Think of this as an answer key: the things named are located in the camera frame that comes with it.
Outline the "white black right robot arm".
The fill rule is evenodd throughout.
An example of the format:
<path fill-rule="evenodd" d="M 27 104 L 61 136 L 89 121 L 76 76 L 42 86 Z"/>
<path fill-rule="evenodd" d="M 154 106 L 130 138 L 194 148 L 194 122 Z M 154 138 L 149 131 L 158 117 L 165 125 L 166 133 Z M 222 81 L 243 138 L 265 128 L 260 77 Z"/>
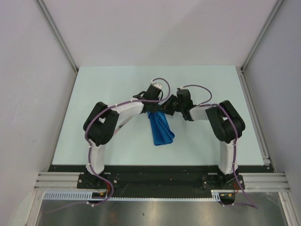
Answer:
<path fill-rule="evenodd" d="M 246 128 L 245 122 L 229 100 L 219 104 L 199 104 L 192 102 L 190 92 L 180 89 L 158 107 L 167 115 L 181 113 L 186 121 L 209 121 L 214 135 L 220 141 L 220 161 L 217 184 L 228 189 L 238 177 L 237 144 Z"/>

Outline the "blue satin napkin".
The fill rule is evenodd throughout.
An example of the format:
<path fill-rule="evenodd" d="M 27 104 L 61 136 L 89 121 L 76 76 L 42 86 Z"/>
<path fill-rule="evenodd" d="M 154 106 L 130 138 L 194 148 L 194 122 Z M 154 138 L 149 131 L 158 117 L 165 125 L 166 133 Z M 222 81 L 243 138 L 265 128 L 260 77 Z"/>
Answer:
<path fill-rule="evenodd" d="M 168 121 L 163 112 L 148 112 L 150 126 L 155 146 L 168 145 L 174 140 L 174 133 L 170 130 Z"/>

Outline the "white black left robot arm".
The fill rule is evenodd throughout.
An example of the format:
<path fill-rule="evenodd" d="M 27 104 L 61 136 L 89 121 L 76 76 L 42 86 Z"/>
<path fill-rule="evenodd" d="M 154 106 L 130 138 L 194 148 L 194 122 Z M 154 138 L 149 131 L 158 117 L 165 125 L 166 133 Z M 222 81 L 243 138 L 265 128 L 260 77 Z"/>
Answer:
<path fill-rule="evenodd" d="M 162 85 L 153 82 L 146 91 L 123 103 L 111 106 L 103 102 L 95 104 L 83 126 L 85 140 L 89 143 L 86 169 L 90 174 L 87 182 L 93 188 L 103 185 L 104 177 L 101 173 L 104 170 L 105 148 L 120 127 L 118 124 L 137 114 L 156 110 L 161 94 Z"/>

